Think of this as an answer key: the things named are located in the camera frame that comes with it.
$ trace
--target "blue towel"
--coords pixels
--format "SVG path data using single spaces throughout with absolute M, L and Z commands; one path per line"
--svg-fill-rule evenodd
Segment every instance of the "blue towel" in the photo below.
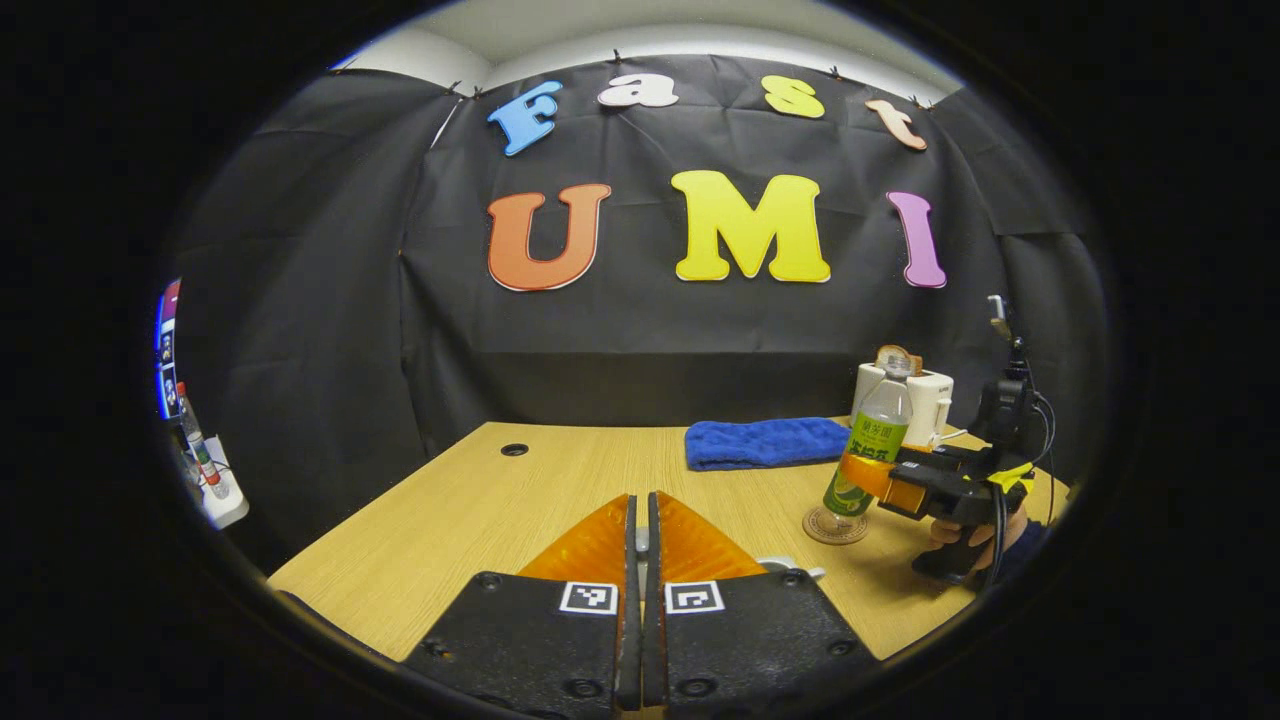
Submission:
M 685 433 L 690 470 L 786 468 L 837 460 L 849 428 L 826 418 L 694 423 Z

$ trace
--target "black fabric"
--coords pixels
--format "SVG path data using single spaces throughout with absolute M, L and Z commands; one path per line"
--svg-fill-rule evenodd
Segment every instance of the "black fabric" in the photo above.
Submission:
M 266 571 L 426 461 L 397 252 L 456 102 L 390 73 L 324 77 L 230 159 L 174 243 L 178 372 L 250 501 L 228 534 Z
M 611 78 L 644 72 L 672 77 L 678 102 L 596 102 Z M 771 109 L 768 74 L 808 82 L 824 117 Z M 545 79 L 563 83 L 556 129 L 504 156 L 486 117 Z M 929 149 L 904 147 L 870 99 L 908 113 Z M 253 559 L 271 571 L 488 420 L 846 414 L 856 365 L 884 343 L 956 379 L 951 423 L 964 427 L 1007 360 L 988 324 L 993 293 L 1027 320 L 1036 379 L 1059 411 L 1055 469 L 1071 479 L 1100 416 L 1102 282 L 1066 192 L 1028 187 L 1046 168 L 991 141 L 991 110 L 966 102 L 929 113 L 815 70 L 705 55 L 593 63 L 479 100 L 389 73 L 317 81 L 223 170 L 177 246 L 179 373 L 252 505 L 229 532 L 256 534 Z M 724 173 L 753 206 L 774 176 L 815 181 L 831 279 L 772 278 L 774 250 L 749 279 L 723 245 L 728 278 L 678 279 L 686 202 L 671 178 L 682 170 Z M 582 183 L 612 187 L 590 270 L 545 292 L 494 282 L 488 205 L 543 193 L 530 251 L 552 259 L 567 220 L 557 196 Z M 905 282 L 891 191 L 929 201 L 946 287 Z

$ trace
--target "cork coaster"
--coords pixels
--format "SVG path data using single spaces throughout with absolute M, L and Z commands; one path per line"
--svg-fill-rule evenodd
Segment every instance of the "cork coaster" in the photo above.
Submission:
M 833 534 L 818 525 L 818 516 L 827 512 L 823 506 L 814 507 L 800 521 L 804 532 L 813 539 L 827 544 L 852 544 L 867 537 L 867 514 L 854 518 L 854 527 L 847 533 Z

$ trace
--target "white appliance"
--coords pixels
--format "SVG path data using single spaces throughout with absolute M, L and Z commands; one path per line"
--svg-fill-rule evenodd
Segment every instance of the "white appliance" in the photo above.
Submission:
M 951 411 L 951 388 L 955 380 L 941 373 L 923 370 L 920 377 L 906 378 L 906 392 L 911 397 L 911 421 L 906 425 L 904 445 L 920 447 L 933 447 L 938 437 L 943 434 L 947 423 L 947 413 Z M 854 406 L 850 409 L 849 421 L 854 421 L 854 414 L 861 405 L 863 397 L 876 387 L 884 377 L 884 370 L 872 363 L 863 363 L 858 366 L 858 384 L 854 389 Z

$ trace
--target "table surface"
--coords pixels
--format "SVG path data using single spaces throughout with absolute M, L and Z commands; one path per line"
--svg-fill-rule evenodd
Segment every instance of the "table surface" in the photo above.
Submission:
M 973 600 L 964 587 L 940 593 L 911 570 L 911 559 L 925 548 L 928 519 L 873 505 L 860 542 L 810 539 L 800 519 L 819 503 L 833 461 L 695 473 L 685 461 L 686 429 L 488 423 L 289 560 L 270 583 L 403 660 L 475 573 L 520 571 L 621 493 L 637 497 L 637 524 L 645 525 L 645 498 L 660 489 L 754 557 L 788 555 L 801 568 L 824 568 L 819 587 L 876 657 L 906 647 Z M 525 443 L 529 452 L 502 455 L 509 443 Z M 947 443 L 984 445 L 972 436 Z M 1037 470 L 1039 482 L 1025 501 L 1032 520 L 1046 520 L 1047 478 Z M 1066 488 L 1057 482 L 1052 488 L 1057 516 Z

